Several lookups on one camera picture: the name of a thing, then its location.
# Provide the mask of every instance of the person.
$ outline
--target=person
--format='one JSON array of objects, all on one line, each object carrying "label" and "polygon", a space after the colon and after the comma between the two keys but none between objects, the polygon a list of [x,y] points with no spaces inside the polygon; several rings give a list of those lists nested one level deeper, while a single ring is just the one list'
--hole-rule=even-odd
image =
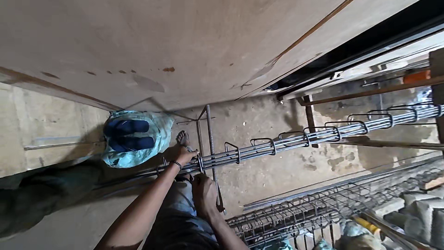
[{"label": "person", "polygon": [[174,161],[112,223],[95,250],[248,249],[216,208],[214,181],[200,173],[193,181],[176,177],[199,151],[189,150],[181,131]]}]

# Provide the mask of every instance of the light blue sack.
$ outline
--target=light blue sack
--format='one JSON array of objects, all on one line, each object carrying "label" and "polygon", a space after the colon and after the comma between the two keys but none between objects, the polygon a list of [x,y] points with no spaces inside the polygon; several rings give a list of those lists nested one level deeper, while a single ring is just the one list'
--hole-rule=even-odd
[{"label": "light blue sack", "polygon": [[146,162],[149,158],[163,153],[170,145],[171,127],[174,119],[165,113],[141,112],[141,111],[116,111],[112,112],[108,120],[142,120],[147,121],[150,125],[148,132],[134,133],[132,137],[152,137],[154,139],[154,147],[151,149],[142,149],[130,152],[116,152],[107,143],[105,152],[103,153],[103,161],[110,167],[130,168]]}]

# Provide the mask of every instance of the wire mesh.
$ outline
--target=wire mesh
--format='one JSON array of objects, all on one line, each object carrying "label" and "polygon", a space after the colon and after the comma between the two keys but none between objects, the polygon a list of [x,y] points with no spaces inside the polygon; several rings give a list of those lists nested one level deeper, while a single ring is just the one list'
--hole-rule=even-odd
[{"label": "wire mesh", "polygon": [[327,226],[384,204],[403,192],[418,190],[422,184],[444,174],[432,167],[399,171],[363,182],[349,182],[301,198],[242,214],[227,221],[249,247],[313,233]]}]

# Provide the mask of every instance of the concrete floor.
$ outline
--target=concrete floor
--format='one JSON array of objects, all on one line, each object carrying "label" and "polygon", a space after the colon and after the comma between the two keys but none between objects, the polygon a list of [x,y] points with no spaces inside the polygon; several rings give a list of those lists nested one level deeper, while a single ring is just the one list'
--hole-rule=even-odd
[{"label": "concrete floor", "polygon": [[[333,86],[314,99],[355,91],[358,84]],[[383,95],[384,105],[397,101],[414,101],[417,93],[409,90]],[[362,97],[314,107],[315,123],[344,120],[351,113],[378,108],[378,96]],[[201,108],[181,110],[179,113],[197,118]],[[274,96],[253,97],[211,105],[214,150],[223,152],[224,142],[239,147],[250,145],[250,139],[276,138],[279,133],[301,130],[307,126],[305,108],[295,100],[277,102]],[[176,122],[185,121],[178,118]],[[206,121],[201,121],[204,154],[209,154]],[[180,123],[173,126],[175,135],[186,130],[191,143],[198,148],[196,124]],[[398,126],[371,132],[372,139],[392,141],[437,142],[434,125]],[[391,168],[413,161],[413,156],[430,150],[369,148],[359,146],[321,144],[318,149],[308,147],[288,150],[276,156],[264,156],[217,169],[226,218],[242,213],[243,205],[281,194],[314,183]],[[9,240],[0,242],[0,249],[92,249],[114,219],[135,198],[135,195],[112,197],[84,203],[46,216],[38,225]]]}]

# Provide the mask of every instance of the bare foot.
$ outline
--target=bare foot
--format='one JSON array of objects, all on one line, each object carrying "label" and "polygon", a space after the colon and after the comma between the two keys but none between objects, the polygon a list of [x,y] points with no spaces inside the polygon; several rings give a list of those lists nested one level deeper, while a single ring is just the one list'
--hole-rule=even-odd
[{"label": "bare foot", "polygon": [[177,144],[186,147],[188,151],[193,151],[193,149],[191,148],[190,137],[185,130],[182,130],[177,134],[176,142]]}]

